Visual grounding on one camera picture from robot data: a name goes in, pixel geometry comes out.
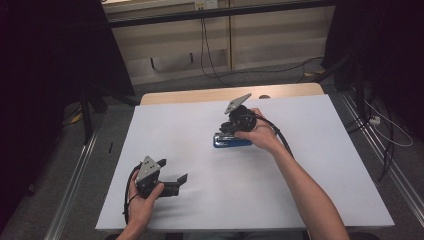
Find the cable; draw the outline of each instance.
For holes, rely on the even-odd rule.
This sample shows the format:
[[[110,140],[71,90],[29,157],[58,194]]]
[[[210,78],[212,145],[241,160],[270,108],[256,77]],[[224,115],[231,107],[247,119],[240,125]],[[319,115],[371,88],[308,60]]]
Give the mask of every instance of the cable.
[[[131,198],[130,198],[130,200],[128,201],[128,194],[129,194],[129,189],[130,189],[130,183],[131,183],[131,178],[132,178],[132,175],[134,175],[134,173],[137,171],[137,170],[140,170],[140,168],[141,168],[141,164],[142,163],[140,163],[139,165],[137,165],[136,167],[134,167],[134,169],[131,171],[131,174],[130,174],[130,176],[129,176],[129,178],[128,178],[128,181],[127,181],[127,187],[125,188],[125,202],[124,202],[124,212],[122,213],[122,214],[124,214],[124,217],[125,217],[125,222],[128,224],[128,218],[129,218],[129,210],[128,210],[128,208],[129,208],[129,206],[130,206],[130,202],[136,197],[136,196],[138,196],[138,194],[139,194],[139,192],[137,192],[137,194],[135,194],[134,196],[132,196]]]
[[[372,94],[371,96],[370,96],[370,98],[369,98],[369,100],[364,100],[365,101],[365,103],[366,104],[369,104],[369,103],[372,103],[372,102],[374,102],[374,98],[375,98],[375,95],[374,94]],[[362,129],[363,127],[365,127],[368,123],[369,123],[369,121],[371,120],[371,117],[372,117],[372,111],[371,111],[371,108],[368,108],[368,109],[366,109],[366,110],[364,110],[364,114],[363,114],[364,116],[366,116],[366,118],[364,119],[364,122],[363,123],[361,123],[361,125],[359,125],[358,127],[356,127],[355,129],[351,129],[351,130],[348,130],[347,132],[350,134],[350,133],[353,133],[353,132],[356,132],[356,131],[358,131],[359,129]],[[353,121],[351,121],[351,122],[349,122],[349,123],[347,123],[346,125],[345,125],[345,128],[347,129],[348,127],[350,127],[350,126],[352,126],[352,124],[354,124],[356,121],[358,121],[358,120],[360,120],[361,119],[361,117],[357,117],[357,118],[355,118]]]
[[[72,116],[74,113],[76,113],[78,111],[78,109],[80,109],[80,107],[81,107],[81,103],[78,104],[78,106],[69,115],[67,115],[66,117],[64,117],[63,120],[68,119],[70,116]]]
[[[277,126],[275,126],[271,121],[269,121],[268,119],[262,117],[261,115],[255,114],[256,118],[265,121],[266,123],[268,123],[271,128],[274,130],[274,132],[278,135],[278,137],[280,137],[281,141],[283,142],[284,146],[286,147],[287,151],[290,153],[290,155],[293,156],[293,153],[290,149],[289,143],[287,142],[286,138],[283,136],[283,134],[281,133],[280,129],[277,128]]]
[[[387,109],[387,114],[388,114],[389,118],[391,119],[392,116],[391,116],[390,109],[387,108],[387,106],[386,106],[386,109]],[[386,120],[384,120],[384,125],[386,125],[386,127],[389,129],[389,131],[390,131],[390,139],[393,140],[393,137],[394,137],[393,124],[390,124],[389,125],[386,122]],[[386,176],[386,174],[388,173],[388,171],[390,169],[390,166],[393,163],[393,155],[394,155],[394,153],[395,153],[395,146],[393,145],[393,142],[392,141],[389,141],[387,143],[387,146],[386,146],[386,149],[385,149],[384,155],[383,155],[384,156],[384,158],[383,158],[383,170],[381,171],[380,177],[377,179],[377,183],[379,185],[380,185],[381,180],[383,180],[384,176]]]
[[[233,86],[231,86],[231,85],[229,85],[227,83],[224,83],[221,80],[221,78],[222,77],[226,77],[226,76],[230,76],[230,75],[234,75],[234,74],[244,74],[244,73],[279,73],[279,72],[290,71],[290,70],[297,69],[299,67],[303,67],[303,74],[302,74],[302,76],[303,76],[305,74],[305,68],[304,67],[305,67],[305,64],[306,63],[309,63],[309,62],[311,62],[313,60],[316,60],[316,59],[322,59],[322,58],[324,58],[324,57],[309,58],[309,59],[306,59],[303,63],[301,63],[299,65],[296,65],[296,66],[290,67],[290,68],[286,68],[286,69],[280,69],[280,70],[249,70],[249,71],[241,71],[241,72],[229,72],[229,73],[224,73],[224,74],[218,75],[216,73],[216,71],[215,71],[215,68],[214,68],[214,65],[213,65],[213,62],[212,62],[212,58],[211,58],[211,54],[210,54],[210,48],[209,48],[209,42],[208,42],[208,36],[207,36],[205,19],[202,18],[202,19],[200,19],[200,21],[201,21],[201,24],[202,24],[202,51],[201,51],[201,57],[200,57],[200,65],[202,67],[202,72],[208,78],[218,78],[218,80],[223,85],[225,85],[225,86],[233,87]],[[208,49],[209,61],[211,63],[212,70],[213,70],[213,73],[214,73],[213,75],[207,74],[205,72],[204,66],[203,66],[203,53],[204,53],[203,49],[204,49],[204,42],[205,41],[206,41],[206,47]]]
[[[381,114],[379,111],[377,111],[373,106],[371,106],[371,104],[369,104],[369,103],[367,103],[367,102],[365,102],[372,110],[374,110],[374,112],[376,112],[378,115],[380,115],[380,117],[382,117],[383,119],[385,119],[385,120],[387,120],[389,123],[391,123],[391,124],[393,124],[395,127],[397,127],[403,134],[405,134],[405,136],[407,136],[408,138],[409,138],[409,140],[410,140],[410,143],[408,143],[408,144],[401,144],[401,143],[398,143],[398,142],[395,142],[395,141],[393,141],[392,139],[389,139],[388,137],[386,137],[383,133],[381,133],[378,129],[377,129],[377,127],[376,127],[376,125],[375,124],[373,124],[374,125],[374,129],[376,130],[376,132],[378,133],[378,134],[380,134],[384,139],[386,139],[387,141],[389,141],[389,142],[392,142],[393,144],[396,144],[396,145],[398,145],[398,146],[400,146],[400,147],[410,147],[410,146],[412,146],[412,144],[414,144],[414,140],[412,139],[412,137],[408,134],[408,133],[406,133],[401,127],[399,127],[397,124],[395,124],[394,122],[392,122],[391,120],[389,120],[388,118],[386,118],[383,114]]]
[[[313,60],[321,59],[321,58],[324,58],[324,57],[315,57],[315,58],[309,58],[309,59],[306,59],[306,60],[302,63],[302,76],[300,77],[300,79],[299,79],[296,83],[300,83],[300,82],[303,80],[303,78],[305,77],[305,64],[307,64],[307,63],[309,63],[309,62],[312,62]]]
[[[211,52],[210,52],[210,49],[209,49],[209,42],[208,42],[208,35],[206,33],[205,19],[202,18],[202,19],[200,19],[200,21],[202,23],[202,53],[201,53],[201,56],[200,56],[200,65],[202,66],[203,74],[205,74],[205,76],[209,77],[209,75],[206,74],[206,72],[203,68],[203,42],[204,42],[203,36],[205,36],[206,47],[208,48],[209,61],[210,61],[211,66],[212,66],[213,73],[215,74],[216,78],[218,78],[219,82],[221,82],[222,85],[227,86],[227,87],[232,87],[231,85],[224,83],[215,71],[215,67],[213,66],[213,62],[212,62]]]
[[[284,144],[284,147],[287,149],[287,151],[290,153],[290,155],[292,156],[292,157],[294,157],[293,156],[293,153],[292,153],[292,151],[291,151],[291,149],[290,149],[290,146],[289,146],[289,143],[287,142],[287,140],[286,140],[286,138],[283,136],[283,134],[281,133],[281,131],[280,131],[280,129],[277,127],[277,126],[275,126],[275,124],[274,123],[272,123],[271,121],[269,121],[268,119],[266,119],[266,118],[264,118],[264,117],[262,117],[261,115],[259,115],[259,114],[253,114],[253,115],[251,115],[251,114],[246,114],[246,115],[239,115],[240,117],[248,117],[248,118],[254,118],[254,117],[256,117],[257,119],[260,119],[260,120],[262,120],[262,121],[264,121],[264,122],[266,122],[266,123],[268,123],[269,125],[270,125],[270,127],[272,128],[272,130],[274,130],[274,132],[276,133],[276,135],[278,135],[278,137],[280,137],[280,139],[281,139],[281,142]]]

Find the table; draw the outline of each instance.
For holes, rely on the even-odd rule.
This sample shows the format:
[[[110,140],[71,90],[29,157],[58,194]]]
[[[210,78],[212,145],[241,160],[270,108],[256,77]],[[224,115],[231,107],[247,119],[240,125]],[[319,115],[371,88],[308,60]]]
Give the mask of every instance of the table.
[[[227,118],[223,111],[228,101],[217,99],[231,100],[246,91],[253,98],[271,97],[249,99],[245,105],[260,107],[279,126],[296,160],[332,198],[347,226],[393,225],[328,96],[317,84],[293,84],[145,95],[134,112],[96,229],[125,226],[122,189],[145,155],[167,158],[162,181],[188,173],[178,197],[156,202],[151,230],[304,229],[272,156],[255,146],[212,147],[213,131]]]
[[[270,98],[297,97],[323,95],[322,88],[317,83],[300,83],[286,85],[268,85],[238,88],[220,88],[195,91],[149,93],[141,99],[141,105],[164,104],[164,103],[190,103],[233,100],[252,93],[250,99],[259,99],[260,96]]]

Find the electrical outlet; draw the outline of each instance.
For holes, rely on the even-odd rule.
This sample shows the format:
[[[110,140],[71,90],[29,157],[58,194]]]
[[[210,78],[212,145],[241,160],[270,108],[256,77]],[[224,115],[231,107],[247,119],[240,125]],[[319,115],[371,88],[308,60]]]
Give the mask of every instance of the electrical outlet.
[[[370,123],[373,124],[373,125],[379,125],[380,124],[380,117],[371,116]]]
[[[196,1],[194,2],[194,10],[199,11],[199,10],[206,10],[206,3],[205,1]]]
[[[218,8],[218,0],[206,0],[206,9],[217,9]]]

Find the human hand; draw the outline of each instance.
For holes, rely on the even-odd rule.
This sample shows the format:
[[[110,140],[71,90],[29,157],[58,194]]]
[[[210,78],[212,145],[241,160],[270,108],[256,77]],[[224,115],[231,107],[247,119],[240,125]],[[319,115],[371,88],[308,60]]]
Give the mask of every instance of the human hand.
[[[257,108],[252,108],[255,114],[265,118],[261,111]],[[272,152],[274,149],[280,147],[282,144],[277,139],[274,130],[271,126],[263,120],[257,119],[256,126],[250,132],[238,131],[234,133],[235,137],[244,138],[252,141],[257,147]]]
[[[135,186],[138,172],[139,170],[135,171],[131,177],[128,193],[129,198],[136,196],[138,193],[137,187]],[[162,193],[163,188],[164,184],[159,183],[147,199],[143,199],[141,196],[137,195],[131,200],[129,205],[128,225],[118,239],[138,239],[141,233],[146,230],[150,218],[152,217],[154,203]]]

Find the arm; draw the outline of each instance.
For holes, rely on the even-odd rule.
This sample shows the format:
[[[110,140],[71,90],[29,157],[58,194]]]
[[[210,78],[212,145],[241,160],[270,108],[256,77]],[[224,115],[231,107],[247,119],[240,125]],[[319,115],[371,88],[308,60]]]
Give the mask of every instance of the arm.
[[[252,110],[262,115],[259,109]],[[312,239],[349,239],[343,221],[331,199],[288,153],[267,123],[258,120],[253,131],[236,132],[235,136],[249,139],[256,146],[272,154]]]
[[[135,186],[135,179],[138,171],[136,171],[130,182],[129,197],[135,196],[138,193]],[[122,231],[117,239],[139,239],[141,234],[146,230],[153,212],[153,205],[164,188],[163,183],[159,183],[149,195],[147,199],[140,196],[135,197],[130,203],[130,216],[128,225]]]

